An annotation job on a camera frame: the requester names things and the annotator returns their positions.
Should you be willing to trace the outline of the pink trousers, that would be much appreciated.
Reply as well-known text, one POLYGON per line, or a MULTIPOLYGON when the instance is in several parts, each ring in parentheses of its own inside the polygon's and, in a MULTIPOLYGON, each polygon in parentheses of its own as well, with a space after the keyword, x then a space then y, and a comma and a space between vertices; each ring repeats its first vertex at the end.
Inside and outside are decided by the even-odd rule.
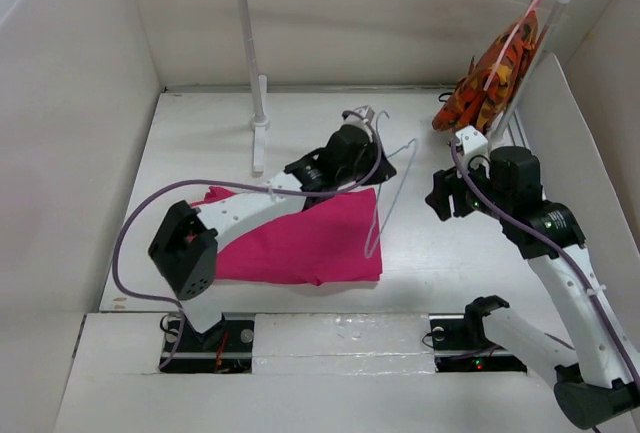
POLYGON ((339 195, 308 210, 280 217, 233 241, 218 254, 216 277, 276 285, 377 282, 381 248, 365 256, 376 193, 339 195))

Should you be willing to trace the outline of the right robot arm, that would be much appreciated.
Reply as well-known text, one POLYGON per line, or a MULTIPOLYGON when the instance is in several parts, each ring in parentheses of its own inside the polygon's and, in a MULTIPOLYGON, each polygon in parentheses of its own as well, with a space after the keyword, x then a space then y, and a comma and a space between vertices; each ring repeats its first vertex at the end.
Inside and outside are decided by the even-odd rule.
POLYGON ((581 430, 639 406, 639 352, 628 340, 591 266, 571 210, 548 200, 538 158, 527 148, 451 145, 452 168, 433 176, 426 203, 440 220, 473 212, 496 219, 552 300, 570 340, 524 320, 498 295, 478 297, 451 320, 432 317, 430 338, 451 360, 472 362, 503 349, 552 389, 581 430))

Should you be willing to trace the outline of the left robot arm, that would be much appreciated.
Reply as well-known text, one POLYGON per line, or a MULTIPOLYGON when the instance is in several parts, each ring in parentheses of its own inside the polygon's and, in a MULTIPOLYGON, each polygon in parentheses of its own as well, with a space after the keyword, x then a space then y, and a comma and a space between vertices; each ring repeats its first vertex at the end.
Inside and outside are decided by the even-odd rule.
POLYGON ((245 234, 333 198, 347 185, 380 185, 396 175, 379 137, 345 123, 324 147, 288 164, 263 186, 200 208, 172 205, 148 249, 185 310, 188 337, 201 349, 222 340, 223 314, 199 297, 214 283, 218 254, 245 234))

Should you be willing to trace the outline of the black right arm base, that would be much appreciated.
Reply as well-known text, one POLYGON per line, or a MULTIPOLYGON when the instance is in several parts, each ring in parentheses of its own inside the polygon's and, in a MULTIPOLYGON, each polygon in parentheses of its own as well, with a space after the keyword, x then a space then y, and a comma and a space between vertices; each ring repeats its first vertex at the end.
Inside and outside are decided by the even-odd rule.
POLYGON ((528 371, 526 365, 484 333, 482 320, 497 309, 509 308, 497 295, 478 297, 462 313, 431 313, 429 330, 422 338, 433 351, 437 373, 487 373, 528 371))

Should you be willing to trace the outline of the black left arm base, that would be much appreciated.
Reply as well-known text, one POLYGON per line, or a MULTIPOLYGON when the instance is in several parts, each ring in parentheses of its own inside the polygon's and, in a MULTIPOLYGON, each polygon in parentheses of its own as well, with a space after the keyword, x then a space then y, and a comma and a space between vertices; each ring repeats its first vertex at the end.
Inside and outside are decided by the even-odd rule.
POLYGON ((206 333, 188 323, 180 339, 180 318, 164 315, 159 323, 163 346, 159 371, 166 374, 249 374, 252 372, 255 316, 232 314, 206 333))

